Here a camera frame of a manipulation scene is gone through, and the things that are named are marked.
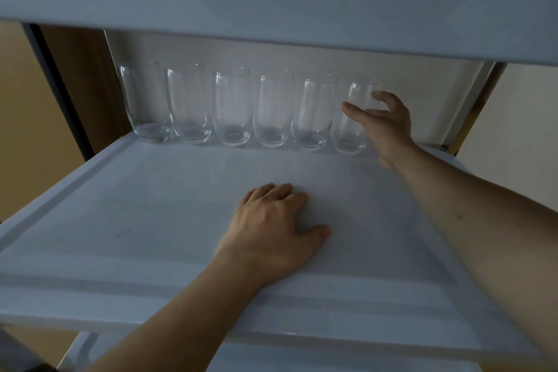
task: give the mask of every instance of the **empty glass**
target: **empty glass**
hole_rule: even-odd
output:
[[[328,140],[336,82],[329,74],[297,80],[292,137],[301,149],[316,151]]]
[[[205,90],[204,68],[188,65],[165,69],[172,127],[188,143],[204,143],[211,135],[210,100]]]
[[[378,85],[375,78],[341,80],[330,133],[333,146],[339,152],[354,155],[368,144],[364,128],[343,113],[341,103],[347,101],[361,109],[377,108],[378,102],[372,98],[372,92],[378,89]]]
[[[213,125],[227,146],[240,146],[252,133],[250,71],[245,68],[220,69],[213,75]]]
[[[161,66],[150,62],[140,67],[119,66],[117,70],[134,132],[154,142],[169,138],[171,120]]]
[[[265,147],[287,141],[292,122],[292,72],[262,74],[254,110],[254,134]]]

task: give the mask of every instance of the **beige wall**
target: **beige wall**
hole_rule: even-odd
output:
[[[0,221],[83,162],[21,25],[0,22]]]
[[[558,210],[558,68],[508,65],[457,157]]]

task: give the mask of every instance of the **wall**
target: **wall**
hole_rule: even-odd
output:
[[[0,22],[0,221],[81,164],[24,30]]]
[[[107,35],[116,63],[137,65],[157,60],[172,68],[198,62],[208,70],[215,65],[235,65],[256,71],[281,67],[293,71],[328,71],[337,76],[374,74],[383,79],[384,90],[400,96],[409,107],[413,137],[427,144],[443,142],[481,64],[471,60],[157,33],[110,31]]]
[[[476,175],[558,210],[558,68],[508,65],[459,151]]]

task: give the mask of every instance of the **person's right hand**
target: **person's right hand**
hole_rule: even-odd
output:
[[[409,109],[395,94],[386,91],[374,91],[372,97],[384,102],[389,110],[364,111],[349,102],[343,102],[341,109],[349,118],[362,124],[366,136],[380,154],[382,165],[394,170],[395,162],[409,149],[417,147],[411,139]]]

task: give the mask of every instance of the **white plastic shelf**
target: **white plastic shelf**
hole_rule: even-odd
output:
[[[334,234],[253,300],[231,339],[539,356],[372,150],[290,144],[122,137],[0,226],[0,320],[127,331],[204,268],[247,190],[292,182],[311,197],[301,226],[330,223]]]

